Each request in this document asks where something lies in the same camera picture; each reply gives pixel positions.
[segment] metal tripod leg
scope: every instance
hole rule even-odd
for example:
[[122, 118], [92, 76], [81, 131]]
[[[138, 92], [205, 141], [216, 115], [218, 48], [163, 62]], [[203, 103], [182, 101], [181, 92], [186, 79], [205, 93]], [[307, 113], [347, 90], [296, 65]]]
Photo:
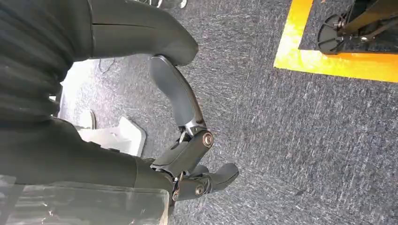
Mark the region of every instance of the metal tripod leg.
[[[369, 0], [356, 0], [355, 4], [367, 3]], [[392, 15], [398, 13], [398, 1], [396, 0], [377, 0], [372, 6], [367, 8], [367, 10], [357, 16], [356, 18], [352, 18], [353, 15], [350, 15], [348, 18], [348, 23], [343, 27], [343, 29], [337, 32], [338, 36], [349, 35], [360, 28], [374, 23], [379, 20], [388, 19]]]

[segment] black stand base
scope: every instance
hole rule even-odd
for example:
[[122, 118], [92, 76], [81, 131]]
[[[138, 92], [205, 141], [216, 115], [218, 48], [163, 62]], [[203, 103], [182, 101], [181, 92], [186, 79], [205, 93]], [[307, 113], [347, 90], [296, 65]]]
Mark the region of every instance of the black stand base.
[[397, 53], [398, 1], [356, 0], [343, 14], [335, 14], [322, 24], [317, 49], [324, 54], [361, 52]]

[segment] white object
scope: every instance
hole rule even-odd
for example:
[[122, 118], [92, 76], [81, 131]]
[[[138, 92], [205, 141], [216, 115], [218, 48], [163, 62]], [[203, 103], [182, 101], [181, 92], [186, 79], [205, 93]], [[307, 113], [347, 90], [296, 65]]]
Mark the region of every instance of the white object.
[[141, 157], [146, 140], [143, 129], [125, 117], [121, 117], [119, 126], [104, 129], [81, 129], [79, 134], [86, 142], [94, 142], [105, 149], [117, 149], [120, 152]]

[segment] clear plastic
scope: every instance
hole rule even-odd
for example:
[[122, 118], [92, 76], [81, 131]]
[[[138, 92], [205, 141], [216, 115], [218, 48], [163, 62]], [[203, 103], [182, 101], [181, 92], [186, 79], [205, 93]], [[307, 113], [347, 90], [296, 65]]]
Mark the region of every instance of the clear plastic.
[[0, 225], [167, 225], [168, 192], [83, 183], [16, 185], [0, 175]]

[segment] metal screw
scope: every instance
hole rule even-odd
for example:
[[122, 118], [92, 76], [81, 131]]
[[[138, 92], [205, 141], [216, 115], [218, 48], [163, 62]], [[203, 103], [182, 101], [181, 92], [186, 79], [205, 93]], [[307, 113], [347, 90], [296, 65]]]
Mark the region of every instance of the metal screw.
[[179, 196], [180, 196], [180, 195], [179, 195], [177, 192], [175, 192], [175, 193], [173, 194], [173, 197], [172, 197], [173, 201], [176, 202]]
[[213, 143], [214, 143], [213, 135], [211, 133], [205, 133], [203, 135], [203, 144], [206, 147], [210, 148], [213, 145]]
[[204, 191], [205, 191], [205, 188], [202, 185], [200, 185], [200, 186], [196, 187], [195, 194], [197, 196], [199, 196], [199, 195], [202, 195]]

